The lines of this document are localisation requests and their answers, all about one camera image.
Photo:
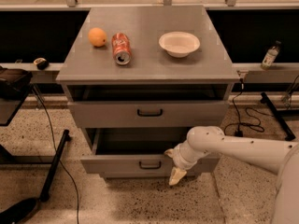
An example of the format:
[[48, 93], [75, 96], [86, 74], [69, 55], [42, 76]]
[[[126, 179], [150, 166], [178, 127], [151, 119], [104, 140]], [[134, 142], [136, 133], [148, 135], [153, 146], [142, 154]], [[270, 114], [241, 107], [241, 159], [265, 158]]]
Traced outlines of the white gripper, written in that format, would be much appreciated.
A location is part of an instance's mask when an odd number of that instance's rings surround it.
[[178, 144], [175, 148], [169, 148], [164, 154], [173, 159], [176, 167], [172, 168], [169, 185], [175, 186], [187, 171], [207, 155], [205, 150], [194, 149], [187, 141]]

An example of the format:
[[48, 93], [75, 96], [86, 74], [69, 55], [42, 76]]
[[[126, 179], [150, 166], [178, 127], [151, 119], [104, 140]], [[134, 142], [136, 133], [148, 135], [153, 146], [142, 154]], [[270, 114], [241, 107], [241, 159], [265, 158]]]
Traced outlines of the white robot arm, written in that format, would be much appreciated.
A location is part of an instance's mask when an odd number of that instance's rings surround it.
[[174, 163], [169, 184], [211, 153], [220, 153], [278, 176], [271, 224], [299, 224], [299, 143], [228, 136], [216, 126], [191, 128], [186, 140], [165, 154]]

